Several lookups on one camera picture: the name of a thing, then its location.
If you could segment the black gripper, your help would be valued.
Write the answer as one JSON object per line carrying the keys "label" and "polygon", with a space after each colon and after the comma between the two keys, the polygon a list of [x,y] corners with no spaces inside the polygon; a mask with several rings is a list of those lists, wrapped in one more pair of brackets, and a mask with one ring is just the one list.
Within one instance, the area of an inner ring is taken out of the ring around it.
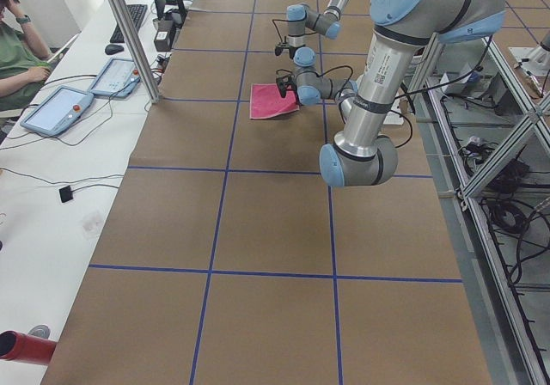
{"label": "black gripper", "polygon": [[285,98],[291,92],[294,98],[297,98],[297,85],[292,75],[279,76],[276,78],[276,86],[281,98]]}
{"label": "black gripper", "polygon": [[274,52],[275,52],[275,55],[278,57],[284,51],[287,51],[289,53],[289,57],[294,58],[298,49],[299,49],[299,46],[291,46],[287,42],[279,42],[276,44],[274,48]]}

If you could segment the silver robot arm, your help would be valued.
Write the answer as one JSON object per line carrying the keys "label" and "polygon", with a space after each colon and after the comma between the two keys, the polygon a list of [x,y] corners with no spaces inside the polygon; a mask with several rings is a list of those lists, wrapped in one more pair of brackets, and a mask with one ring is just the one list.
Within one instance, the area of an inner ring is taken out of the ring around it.
{"label": "silver robot arm", "polygon": [[276,22],[272,23],[278,32],[279,42],[274,47],[278,57],[283,51],[288,51],[290,59],[297,55],[297,50],[306,46],[306,36],[320,34],[330,40],[335,40],[340,32],[340,19],[349,0],[329,0],[323,12],[311,9],[306,3],[292,4],[286,9],[284,22],[287,24],[287,34],[282,36]]}
{"label": "silver robot arm", "polygon": [[359,82],[319,74],[304,42],[308,30],[335,39],[348,1],[330,0],[322,13],[305,3],[288,7],[288,34],[275,53],[289,51],[295,68],[276,84],[281,96],[293,92],[303,105],[339,104],[345,127],[321,148],[323,180],[332,187],[374,186],[390,179],[398,164],[394,144],[380,130],[413,56],[433,35],[451,44],[495,34],[504,23],[505,0],[370,0],[374,34]]}

